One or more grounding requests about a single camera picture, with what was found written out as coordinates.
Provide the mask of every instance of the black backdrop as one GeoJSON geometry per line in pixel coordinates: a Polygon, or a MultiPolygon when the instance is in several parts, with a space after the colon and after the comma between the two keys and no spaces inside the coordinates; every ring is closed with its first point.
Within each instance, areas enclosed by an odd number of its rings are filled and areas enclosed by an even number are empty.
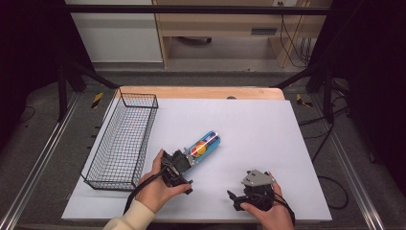
{"type": "MultiPolygon", "coordinates": [[[[356,2],[361,1],[335,0],[333,4],[340,8],[349,3],[356,6],[356,2]]],[[[385,164],[406,195],[405,12],[404,1],[363,1],[336,44],[329,67],[334,78],[349,82],[354,121],[372,155],[385,164]]],[[[322,56],[346,20],[327,18],[311,62],[322,56]]]]}
{"type": "Polygon", "coordinates": [[[18,123],[28,95],[57,81],[63,61],[75,60],[94,70],[71,14],[42,11],[42,4],[65,2],[0,1],[0,149],[18,123]]]}

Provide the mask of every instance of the person's right hand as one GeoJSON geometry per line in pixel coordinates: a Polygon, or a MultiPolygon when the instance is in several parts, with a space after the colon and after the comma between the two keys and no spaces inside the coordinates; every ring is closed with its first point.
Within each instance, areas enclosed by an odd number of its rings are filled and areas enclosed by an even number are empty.
{"type": "MultiPolygon", "coordinates": [[[[277,182],[274,182],[272,186],[274,187],[275,194],[282,197],[281,186],[277,182]]],[[[264,230],[295,229],[289,211],[278,202],[274,202],[272,208],[267,212],[263,212],[249,203],[241,203],[241,208],[257,218],[264,230]]]]}

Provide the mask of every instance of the hand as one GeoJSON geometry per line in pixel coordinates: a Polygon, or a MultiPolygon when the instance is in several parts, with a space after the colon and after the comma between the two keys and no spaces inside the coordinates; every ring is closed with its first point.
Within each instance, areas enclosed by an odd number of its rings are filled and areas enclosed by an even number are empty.
{"type": "MultiPolygon", "coordinates": [[[[158,155],[153,160],[151,172],[148,172],[143,177],[141,177],[138,184],[143,183],[150,176],[161,171],[161,158],[163,154],[164,151],[161,149],[158,152],[158,155]]],[[[159,176],[158,178],[152,180],[148,185],[146,185],[144,189],[142,189],[135,196],[135,199],[146,205],[146,207],[152,212],[157,213],[168,200],[170,200],[174,196],[186,192],[191,187],[191,184],[182,184],[176,187],[169,188],[162,179],[162,176],[159,176]]]]}
{"type": "MultiPolygon", "coordinates": [[[[274,187],[275,194],[282,197],[282,189],[279,184],[274,182],[272,186],[274,187]]],[[[263,212],[249,203],[241,203],[241,208],[257,218],[264,230],[295,229],[289,212],[278,202],[274,202],[272,208],[267,212],[263,212]]]]}

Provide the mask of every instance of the white wall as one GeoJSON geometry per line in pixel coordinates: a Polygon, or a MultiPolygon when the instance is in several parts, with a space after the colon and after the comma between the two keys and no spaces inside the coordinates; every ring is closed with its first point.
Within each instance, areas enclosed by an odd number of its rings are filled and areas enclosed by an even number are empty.
{"type": "MultiPolygon", "coordinates": [[[[151,5],[150,0],[65,0],[66,4],[151,5]]],[[[72,13],[93,62],[162,62],[153,14],[72,13]]]]}

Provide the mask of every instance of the black horizontal bar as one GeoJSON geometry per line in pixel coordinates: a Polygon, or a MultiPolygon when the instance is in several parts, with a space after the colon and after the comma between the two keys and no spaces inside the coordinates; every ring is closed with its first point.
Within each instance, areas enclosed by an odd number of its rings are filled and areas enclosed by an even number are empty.
{"type": "Polygon", "coordinates": [[[350,12],[330,8],[242,7],[242,6],[151,6],[151,5],[44,5],[45,10],[88,13],[203,13],[332,15],[350,12]]]}

